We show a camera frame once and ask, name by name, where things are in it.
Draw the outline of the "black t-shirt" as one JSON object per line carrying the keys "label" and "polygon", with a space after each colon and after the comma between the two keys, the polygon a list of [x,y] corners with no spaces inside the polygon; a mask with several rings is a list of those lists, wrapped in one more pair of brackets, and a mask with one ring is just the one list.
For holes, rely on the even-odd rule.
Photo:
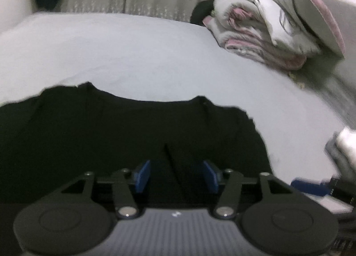
{"label": "black t-shirt", "polygon": [[110,175],[150,161],[147,205],[208,205],[206,160],[251,178],[271,171],[253,119],[204,96],[135,101],[85,83],[6,104],[1,107],[1,254],[20,253],[13,233],[19,211],[85,172]]}

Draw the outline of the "grey folded garment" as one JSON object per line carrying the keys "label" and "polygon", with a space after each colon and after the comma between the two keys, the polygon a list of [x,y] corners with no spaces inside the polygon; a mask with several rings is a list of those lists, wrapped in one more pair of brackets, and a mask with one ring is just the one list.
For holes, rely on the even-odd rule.
{"label": "grey folded garment", "polygon": [[338,149],[336,138],[337,133],[334,133],[325,145],[325,152],[337,167],[340,178],[347,182],[355,183],[355,169],[351,167],[346,156]]}

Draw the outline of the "white folded garment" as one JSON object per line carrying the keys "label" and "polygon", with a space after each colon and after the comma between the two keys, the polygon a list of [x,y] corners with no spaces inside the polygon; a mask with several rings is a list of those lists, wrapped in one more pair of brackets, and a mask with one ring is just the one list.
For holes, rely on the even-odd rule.
{"label": "white folded garment", "polygon": [[336,146],[349,160],[350,164],[355,166],[356,134],[355,130],[345,127],[336,137]]}

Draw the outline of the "grey quilted bedspread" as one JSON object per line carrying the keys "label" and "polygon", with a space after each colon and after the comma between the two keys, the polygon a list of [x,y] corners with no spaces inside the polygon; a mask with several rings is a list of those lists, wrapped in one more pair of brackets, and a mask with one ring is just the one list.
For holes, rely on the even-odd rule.
{"label": "grey quilted bedspread", "polygon": [[323,54],[308,59],[296,72],[305,88],[319,94],[355,129],[355,3],[347,0],[322,0],[333,14],[345,43],[345,57],[324,47]]}

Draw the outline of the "grey bed sheet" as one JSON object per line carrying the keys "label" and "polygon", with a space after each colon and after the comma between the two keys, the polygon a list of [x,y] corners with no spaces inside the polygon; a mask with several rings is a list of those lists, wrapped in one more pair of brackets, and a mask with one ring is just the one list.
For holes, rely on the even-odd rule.
{"label": "grey bed sheet", "polygon": [[123,14],[42,13],[1,34],[1,107],[85,83],[135,101],[204,96],[239,108],[265,143],[270,174],[290,183],[338,173],[324,147],[344,125],[321,96],[220,48],[205,27]]}

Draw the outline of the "folded floral duvet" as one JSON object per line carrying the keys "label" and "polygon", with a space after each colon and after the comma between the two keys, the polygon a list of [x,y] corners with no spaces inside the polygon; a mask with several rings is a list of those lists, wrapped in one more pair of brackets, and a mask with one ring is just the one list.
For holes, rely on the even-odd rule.
{"label": "folded floral duvet", "polygon": [[273,0],[214,0],[213,6],[203,24],[231,53],[292,71],[322,52],[318,40]]}

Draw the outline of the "black item behind duvet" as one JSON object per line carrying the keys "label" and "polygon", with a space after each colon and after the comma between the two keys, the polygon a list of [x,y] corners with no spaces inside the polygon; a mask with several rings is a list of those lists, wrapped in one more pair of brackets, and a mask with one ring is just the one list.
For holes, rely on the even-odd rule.
{"label": "black item behind duvet", "polygon": [[203,20],[211,14],[213,9],[214,9],[214,0],[200,1],[192,11],[190,17],[190,23],[198,26],[202,26]]}

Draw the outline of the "pink grey pillow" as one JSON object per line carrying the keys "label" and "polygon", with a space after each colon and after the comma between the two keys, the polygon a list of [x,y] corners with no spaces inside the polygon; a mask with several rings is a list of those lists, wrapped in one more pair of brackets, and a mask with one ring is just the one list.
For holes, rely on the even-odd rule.
{"label": "pink grey pillow", "polygon": [[299,27],[321,40],[340,57],[346,53],[345,42],[333,14],[322,0],[273,0],[283,7]]}

